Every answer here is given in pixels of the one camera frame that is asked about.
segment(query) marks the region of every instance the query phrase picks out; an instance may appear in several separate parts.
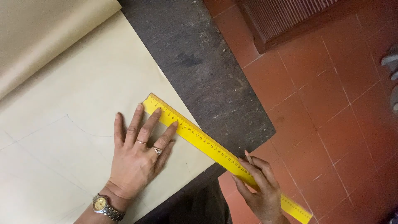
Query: dark table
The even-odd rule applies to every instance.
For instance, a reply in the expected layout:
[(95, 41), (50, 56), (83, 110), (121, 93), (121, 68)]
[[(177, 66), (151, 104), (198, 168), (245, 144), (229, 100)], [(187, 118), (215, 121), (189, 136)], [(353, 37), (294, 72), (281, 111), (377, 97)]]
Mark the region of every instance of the dark table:
[[(199, 126), (238, 157), (275, 128), (202, 0), (119, 0), (122, 12)], [(181, 197), (225, 172), (214, 164), (137, 223), (155, 223)]]

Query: silver ring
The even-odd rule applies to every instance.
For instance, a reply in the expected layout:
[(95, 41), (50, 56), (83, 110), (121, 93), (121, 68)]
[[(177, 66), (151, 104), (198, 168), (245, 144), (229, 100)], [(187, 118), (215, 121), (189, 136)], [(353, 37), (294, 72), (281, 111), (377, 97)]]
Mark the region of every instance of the silver ring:
[(153, 147), (153, 149), (155, 150), (156, 154), (160, 155), (162, 153), (162, 150), (157, 148), (157, 147)]
[(146, 145), (146, 142), (140, 141), (138, 139), (137, 139), (137, 142)]

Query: watch face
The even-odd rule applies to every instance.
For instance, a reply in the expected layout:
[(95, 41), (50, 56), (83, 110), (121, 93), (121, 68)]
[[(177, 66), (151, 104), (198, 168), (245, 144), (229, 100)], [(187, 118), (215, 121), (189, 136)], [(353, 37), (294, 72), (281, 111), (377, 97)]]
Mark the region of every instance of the watch face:
[(97, 200), (94, 202), (94, 210), (96, 211), (101, 211), (102, 209), (105, 208), (106, 205), (106, 199), (101, 197), (97, 198)]

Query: floor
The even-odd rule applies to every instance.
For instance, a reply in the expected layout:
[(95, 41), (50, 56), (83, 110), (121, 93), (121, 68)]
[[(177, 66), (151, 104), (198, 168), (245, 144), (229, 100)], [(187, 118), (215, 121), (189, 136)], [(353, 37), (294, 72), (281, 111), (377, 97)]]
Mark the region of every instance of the floor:
[[(378, 223), (398, 202), (398, 119), (388, 101), (396, 83), (379, 65), (398, 42), (398, 4), (364, 1), (263, 55), (233, 0), (205, 4), (277, 130), (252, 155), (271, 163), (311, 224)], [(219, 181), (234, 223), (258, 224), (231, 175)]]

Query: hand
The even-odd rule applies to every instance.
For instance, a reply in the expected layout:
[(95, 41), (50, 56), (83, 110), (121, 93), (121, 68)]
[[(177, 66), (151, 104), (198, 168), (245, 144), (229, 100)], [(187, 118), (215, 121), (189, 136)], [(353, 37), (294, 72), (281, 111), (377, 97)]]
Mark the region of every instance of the hand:
[(158, 123), (161, 110), (156, 109), (139, 130), (143, 114), (144, 106), (139, 104), (126, 135), (122, 131), (122, 116), (117, 113), (115, 118), (115, 153), (111, 177), (105, 187), (118, 197), (128, 200), (136, 197), (163, 169), (175, 143), (171, 139), (178, 126), (178, 122), (172, 123), (154, 143), (156, 148), (162, 149), (158, 155), (153, 147), (149, 148), (145, 143)]
[(233, 175), (239, 193), (262, 224), (289, 223), (282, 214), (281, 190), (270, 164), (257, 157), (252, 157), (252, 160), (254, 165), (243, 159), (239, 162), (254, 177), (259, 192), (251, 193), (243, 181)]

